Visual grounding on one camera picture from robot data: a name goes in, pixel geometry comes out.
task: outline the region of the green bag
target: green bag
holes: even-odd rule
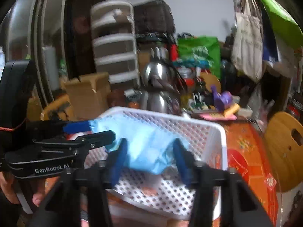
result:
[[[290,14],[275,0],[261,0],[269,16],[272,29],[287,45],[297,49],[303,45],[303,33]]]
[[[220,45],[216,37],[178,39],[179,57],[186,64],[210,69],[219,80],[221,78]]]

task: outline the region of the canvas tote bag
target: canvas tote bag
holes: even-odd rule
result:
[[[254,82],[259,82],[263,71],[262,18],[255,0],[245,0],[243,13],[236,12],[237,31],[231,61]]]

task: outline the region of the metal kettle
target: metal kettle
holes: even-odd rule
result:
[[[140,108],[159,113],[180,113],[180,93],[170,84],[161,79],[155,79],[162,87],[145,87],[140,97]]]
[[[168,50],[163,47],[156,47],[151,50],[152,59],[141,72],[142,83],[145,87],[153,86],[161,88],[162,86],[154,79],[160,79],[170,85],[175,84],[175,71],[167,63]]]

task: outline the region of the purple toy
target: purple toy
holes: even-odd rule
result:
[[[232,104],[232,95],[229,91],[225,91],[222,94],[217,92],[216,86],[211,86],[212,93],[214,95],[214,106],[219,112],[223,112],[228,109]]]

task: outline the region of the finger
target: finger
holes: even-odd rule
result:
[[[81,227],[89,227],[89,223],[86,220],[82,219],[81,220]]]
[[[45,196],[45,179],[37,181],[37,192],[33,195],[33,203],[39,206]]]
[[[0,172],[0,187],[6,198],[13,204],[19,204],[19,200],[12,187],[14,177],[10,173]]]

